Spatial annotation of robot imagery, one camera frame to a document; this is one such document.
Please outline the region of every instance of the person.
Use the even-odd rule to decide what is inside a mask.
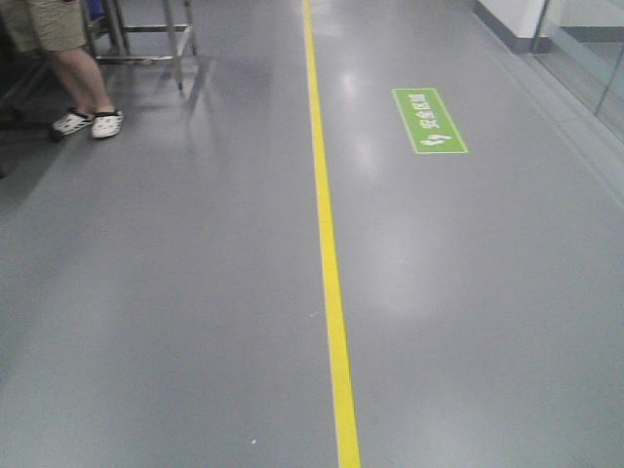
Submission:
[[[20,52],[39,50],[74,100],[53,128],[70,135],[91,127],[93,138],[121,131],[123,112],[112,103],[86,44],[81,0],[0,0],[0,15]]]

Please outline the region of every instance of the khaki shorts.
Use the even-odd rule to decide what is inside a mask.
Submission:
[[[81,0],[0,0],[19,51],[69,51],[85,44]]]

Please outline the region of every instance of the leg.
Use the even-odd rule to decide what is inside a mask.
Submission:
[[[110,100],[96,61],[82,48],[48,52],[52,69],[82,113],[112,112]]]

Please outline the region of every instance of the white sandal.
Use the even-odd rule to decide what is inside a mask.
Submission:
[[[89,127],[94,123],[94,116],[82,114],[74,107],[67,109],[67,113],[58,119],[52,128],[63,135],[75,134],[79,130]]]
[[[93,138],[114,137],[121,131],[121,122],[124,120],[124,114],[121,110],[96,112],[94,117],[94,125],[91,128]]]

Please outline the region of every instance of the white wall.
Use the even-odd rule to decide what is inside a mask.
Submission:
[[[545,0],[480,0],[516,37],[531,38]]]

